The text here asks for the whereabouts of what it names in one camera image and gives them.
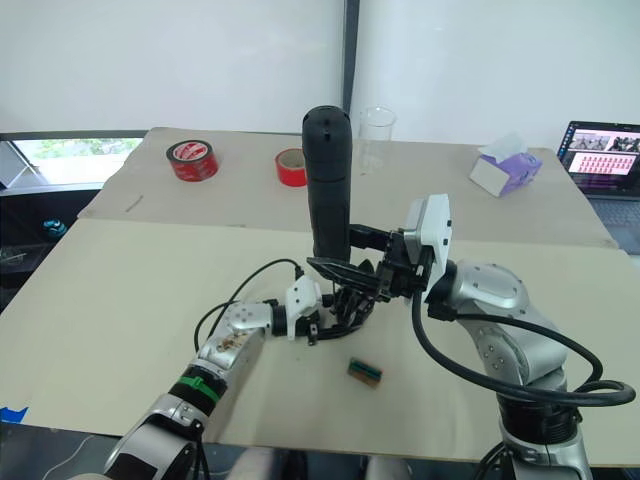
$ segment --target tissue box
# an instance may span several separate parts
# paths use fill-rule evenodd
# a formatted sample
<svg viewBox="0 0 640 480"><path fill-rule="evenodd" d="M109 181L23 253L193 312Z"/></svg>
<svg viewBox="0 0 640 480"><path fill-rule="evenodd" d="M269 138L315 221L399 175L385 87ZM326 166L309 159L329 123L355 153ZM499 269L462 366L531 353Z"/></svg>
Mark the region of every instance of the tissue box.
<svg viewBox="0 0 640 480"><path fill-rule="evenodd" d="M481 155L469 178L496 197L530 183L542 166L515 133L478 150Z"/></svg>

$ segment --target purple tissue box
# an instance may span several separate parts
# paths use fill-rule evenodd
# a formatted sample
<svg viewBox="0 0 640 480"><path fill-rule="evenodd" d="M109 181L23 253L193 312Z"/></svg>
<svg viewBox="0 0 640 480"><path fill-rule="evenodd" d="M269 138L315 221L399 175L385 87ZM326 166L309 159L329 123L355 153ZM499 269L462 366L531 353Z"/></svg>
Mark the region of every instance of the purple tissue box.
<svg viewBox="0 0 640 480"><path fill-rule="evenodd" d="M530 153L516 153L500 163L480 155L469 178L496 197L524 187L533 180L542 162Z"/></svg>

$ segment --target table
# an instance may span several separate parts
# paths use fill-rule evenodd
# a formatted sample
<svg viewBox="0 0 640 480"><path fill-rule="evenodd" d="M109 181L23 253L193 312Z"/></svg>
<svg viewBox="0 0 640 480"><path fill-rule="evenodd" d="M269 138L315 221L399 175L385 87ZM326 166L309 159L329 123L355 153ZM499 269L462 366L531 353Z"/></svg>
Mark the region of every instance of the table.
<svg viewBox="0 0 640 480"><path fill-rule="evenodd" d="M267 260L302 262L310 251L302 232L80 219L0 317L0 403L29 406L28 424L121 435L180 375L204 311ZM354 250L354 261L365 255ZM623 252L457 240L451 257L518 272L536 306L603 359L607 377L640 385L640 278ZM275 267L243 298L282 298L291 280ZM480 368L461 327L425 326L443 351ZM377 390L346 375L351 356L384 369ZM587 368L571 357L567 372L575 387ZM221 441L477 459L499 438L496 412L492 393L420 350L395 301L342 340L269 340ZM638 402L582 414L592 464L638 463Z"/></svg>
<svg viewBox="0 0 640 480"><path fill-rule="evenodd" d="M213 178L191 184L173 174L165 152L188 139L214 146ZM280 184L274 166L279 151L300 144L293 135L154 128L80 216L309 231L306 188ZM391 142L388 162L372 173L356 155L351 223L397 228L415 198L448 193L454 240L617 248L555 155L532 152L544 162L535 181L502 199L468 179L478 155L472 145Z"/></svg>

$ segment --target white wall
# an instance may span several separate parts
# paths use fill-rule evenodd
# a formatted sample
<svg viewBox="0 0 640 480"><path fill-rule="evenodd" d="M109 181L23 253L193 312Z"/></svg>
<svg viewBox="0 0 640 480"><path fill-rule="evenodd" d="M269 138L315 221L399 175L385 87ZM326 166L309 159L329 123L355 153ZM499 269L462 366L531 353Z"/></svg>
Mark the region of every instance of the white wall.
<svg viewBox="0 0 640 480"><path fill-rule="evenodd" d="M376 104L399 140L555 149L570 120L640 124L640 1L363 1L354 123Z"/></svg>
<svg viewBox="0 0 640 480"><path fill-rule="evenodd" d="M342 0L0 0L0 132L300 131L338 104Z"/></svg>

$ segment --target duct tape roll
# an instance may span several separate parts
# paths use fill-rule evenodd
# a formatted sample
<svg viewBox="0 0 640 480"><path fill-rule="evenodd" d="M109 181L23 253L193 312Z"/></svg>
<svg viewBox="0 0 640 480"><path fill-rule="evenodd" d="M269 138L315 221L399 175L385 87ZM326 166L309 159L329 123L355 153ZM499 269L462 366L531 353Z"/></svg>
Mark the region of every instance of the duct tape roll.
<svg viewBox="0 0 640 480"><path fill-rule="evenodd" d="M289 148L276 155L276 171L282 183L289 187L304 187L307 175L304 171L304 154L301 148Z"/></svg>
<svg viewBox="0 0 640 480"><path fill-rule="evenodd" d="M176 176L186 182L200 182L215 175L218 162L213 147L202 140L186 140L167 150Z"/></svg>

